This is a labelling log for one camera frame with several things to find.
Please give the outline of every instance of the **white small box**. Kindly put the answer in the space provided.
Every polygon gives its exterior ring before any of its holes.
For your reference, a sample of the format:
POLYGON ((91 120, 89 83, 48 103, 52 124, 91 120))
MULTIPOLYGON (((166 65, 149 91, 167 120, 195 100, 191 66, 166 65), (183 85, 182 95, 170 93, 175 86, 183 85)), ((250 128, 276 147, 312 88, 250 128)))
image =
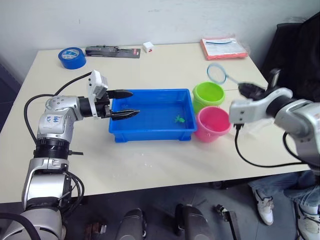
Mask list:
POLYGON ((150 41, 147 41, 143 44, 142 48, 146 53, 150 53, 154 50, 155 46, 150 41))

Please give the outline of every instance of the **blue plastic tray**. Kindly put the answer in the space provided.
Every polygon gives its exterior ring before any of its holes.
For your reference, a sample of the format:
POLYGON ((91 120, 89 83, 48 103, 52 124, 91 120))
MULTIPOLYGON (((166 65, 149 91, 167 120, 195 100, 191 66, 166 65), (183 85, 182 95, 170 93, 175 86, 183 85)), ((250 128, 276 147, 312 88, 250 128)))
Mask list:
POLYGON ((109 132, 116 143, 140 140, 191 140, 197 130, 188 89, 129 90, 133 96, 113 99, 112 111, 137 109, 131 118, 113 121, 109 132), (177 116, 184 122, 176 121, 177 116))

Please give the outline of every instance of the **white bracket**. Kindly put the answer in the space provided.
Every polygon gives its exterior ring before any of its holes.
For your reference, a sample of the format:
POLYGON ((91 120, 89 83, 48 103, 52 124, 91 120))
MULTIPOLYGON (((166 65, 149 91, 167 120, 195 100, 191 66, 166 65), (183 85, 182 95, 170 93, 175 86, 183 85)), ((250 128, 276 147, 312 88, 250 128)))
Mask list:
POLYGON ((88 82, 88 99, 93 117, 97 117, 97 109, 95 105, 96 99, 101 99, 108 90, 107 78, 101 76, 100 72, 93 70, 88 82))

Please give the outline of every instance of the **plastic bucket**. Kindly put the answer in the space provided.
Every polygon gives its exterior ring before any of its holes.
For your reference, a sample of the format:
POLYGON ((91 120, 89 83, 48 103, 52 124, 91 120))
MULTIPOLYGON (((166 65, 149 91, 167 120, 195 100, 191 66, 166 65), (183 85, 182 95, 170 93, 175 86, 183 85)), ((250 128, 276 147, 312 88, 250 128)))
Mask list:
POLYGON ((193 91, 193 110, 197 114, 207 106, 219 106, 225 99, 225 91, 221 86, 211 81, 199 83, 193 91))
POLYGON ((229 114, 216 106, 207 106, 196 115, 198 130, 194 133, 202 142, 210 143, 227 134, 231 128, 229 114))

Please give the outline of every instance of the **green toy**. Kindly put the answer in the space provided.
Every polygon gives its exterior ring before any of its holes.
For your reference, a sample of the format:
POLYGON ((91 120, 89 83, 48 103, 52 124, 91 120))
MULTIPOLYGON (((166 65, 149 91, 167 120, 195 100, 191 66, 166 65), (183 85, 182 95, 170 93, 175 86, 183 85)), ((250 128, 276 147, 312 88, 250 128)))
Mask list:
POLYGON ((185 119, 180 117, 180 115, 176 116, 175 117, 175 123, 179 122, 179 123, 184 123, 185 122, 185 119))

